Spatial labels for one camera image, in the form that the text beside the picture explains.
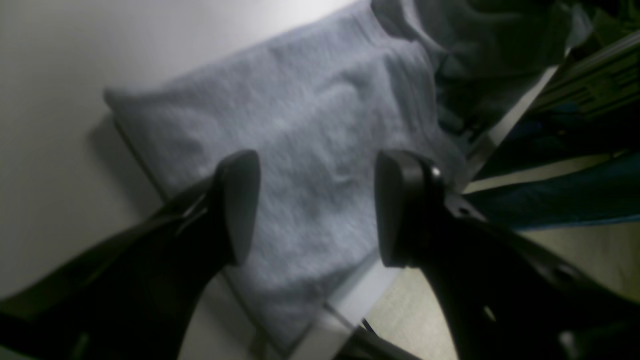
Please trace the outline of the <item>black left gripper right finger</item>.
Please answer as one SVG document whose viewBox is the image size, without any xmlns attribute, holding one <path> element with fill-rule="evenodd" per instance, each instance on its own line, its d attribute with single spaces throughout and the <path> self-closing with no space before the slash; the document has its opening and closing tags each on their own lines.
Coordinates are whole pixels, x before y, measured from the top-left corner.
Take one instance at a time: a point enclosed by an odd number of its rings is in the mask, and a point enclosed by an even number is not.
<svg viewBox="0 0 640 360">
<path fill-rule="evenodd" d="M 422 155 L 380 150 L 381 260 L 418 268 L 460 360 L 637 360 L 639 304 L 525 237 L 489 223 Z"/>
</svg>

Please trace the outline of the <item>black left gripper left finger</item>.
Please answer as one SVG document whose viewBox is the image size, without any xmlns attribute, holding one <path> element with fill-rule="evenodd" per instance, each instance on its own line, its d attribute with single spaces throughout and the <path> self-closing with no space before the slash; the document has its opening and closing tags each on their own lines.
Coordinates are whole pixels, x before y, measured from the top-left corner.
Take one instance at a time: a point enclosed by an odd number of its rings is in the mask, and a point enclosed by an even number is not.
<svg viewBox="0 0 640 360">
<path fill-rule="evenodd" d="M 151 218 L 1 301 L 1 346 L 36 360 L 176 360 L 206 285 L 249 257 L 261 165 L 255 150 Z"/>
</svg>

